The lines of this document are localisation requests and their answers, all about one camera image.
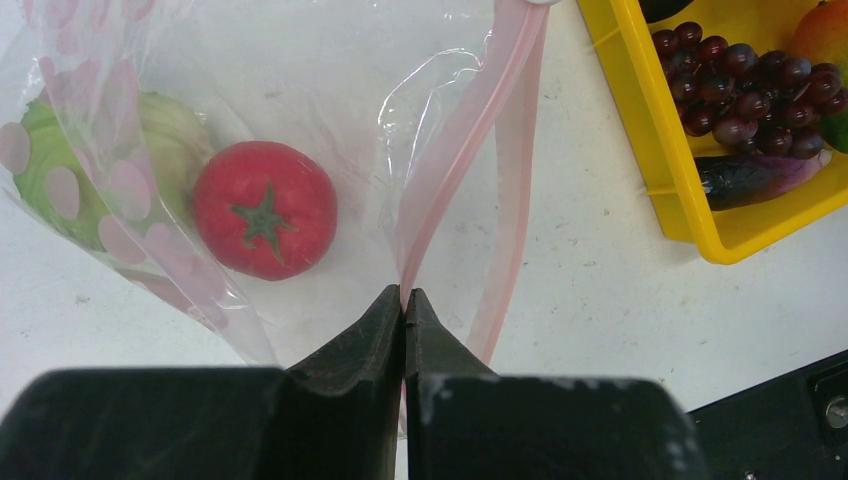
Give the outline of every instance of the tomato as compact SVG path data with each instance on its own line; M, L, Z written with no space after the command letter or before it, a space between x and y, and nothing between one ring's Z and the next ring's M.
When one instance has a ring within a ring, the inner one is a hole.
M197 232L221 264L265 280L312 268L336 235L330 177L306 155L274 142L242 142L201 171L192 200Z

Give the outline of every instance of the green calyx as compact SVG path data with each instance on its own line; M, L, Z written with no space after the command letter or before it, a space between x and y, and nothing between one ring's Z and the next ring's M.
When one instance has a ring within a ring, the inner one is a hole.
M296 232L297 228L289 225L283 217L274 213L274 189L271 187L271 179L267 180L265 197L258 207L243 207L233 205L230 211L241 216L247 222L247 231L244 232L244 245L248 248L256 248L253 239L262 236L271 244L274 256L281 264L285 265L283 256L280 254L280 238L275 230L277 227L289 232Z

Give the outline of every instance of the yellow tray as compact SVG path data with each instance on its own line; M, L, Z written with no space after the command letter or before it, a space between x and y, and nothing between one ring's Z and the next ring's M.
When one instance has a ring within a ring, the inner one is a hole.
M663 233L695 243L709 262L739 262L848 204L848 159L835 155L810 182L775 200L711 212L693 156L722 150L712 136L683 132L651 33L691 20L704 27L704 37L721 35L762 54L786 48L818 1L695 0L649 26L638 0L578 0Z

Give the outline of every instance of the clear plastic bag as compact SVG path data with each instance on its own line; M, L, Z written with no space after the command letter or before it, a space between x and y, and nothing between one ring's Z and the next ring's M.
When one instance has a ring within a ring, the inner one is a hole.
M397 282L491 356L526 233L547 7L22 9L0 59L0 186L38 221L249 361L291 365Z

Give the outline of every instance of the purple grapes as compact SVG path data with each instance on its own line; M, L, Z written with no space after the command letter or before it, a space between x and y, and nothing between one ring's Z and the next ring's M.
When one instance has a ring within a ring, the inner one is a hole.
M739 153L812 158L824 148L823 117L848 110L848 88L832 63L812 65L781 50L762 57L685 22L652 35L687 135Z

